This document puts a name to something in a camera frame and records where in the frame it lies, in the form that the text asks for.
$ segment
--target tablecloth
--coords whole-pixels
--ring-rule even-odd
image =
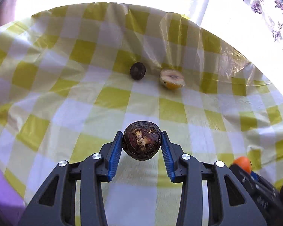
[[[147,68],[140,81],[129,76],[137,61]],[[165,68],[181,71],[186,86],[160,85]],[[138,120],[200,161],[247,155],[256,172],[283,183],[283,96],[183,16],[85,3],[0,27],[0,169],[26,203],[60,160],[84,160]],[[161,151],[143,162],[122,152],[102,190],[109,225],[176,224],[181,185],[167,177]]]

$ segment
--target yellow and white tablecloth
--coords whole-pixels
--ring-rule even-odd
[[[137,61],[147,68],[140,81],[129,76]],[[161,86],[164,68],[181,71],[186,86]],[[0,169],[26,203],[60,160],[84,160],[138,120],[200,161],[248,155],[256,172],[283,183],[283,96],[184,16],[86,3],[0,27]],[[122,152],[102,188],[109,225],[176,224],[181,185],[161,151],[143,162]]]

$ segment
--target round metal fastener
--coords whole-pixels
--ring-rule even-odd
[[[181,158],[183,158],[184,160],[189,160],[191,159],[191,156],[189,154],[183,154],[181,155]]]
[[[102,155],[100,153],[95,153],[92,155],[92,158],[95,159],[95,160],[98,160],[102,157]]]
[[[60,162],[59,162],[59,166],[60,166],[60,167],[64,167],[64,166],[66,166],[66,165],[67,165],[67,161],[64,161],[64,160],[63,160],[63,161],[60,161]]]
[[[216,165],[217,165],[217,167],[224,167],[225,166],[223,161],[216,161]]]

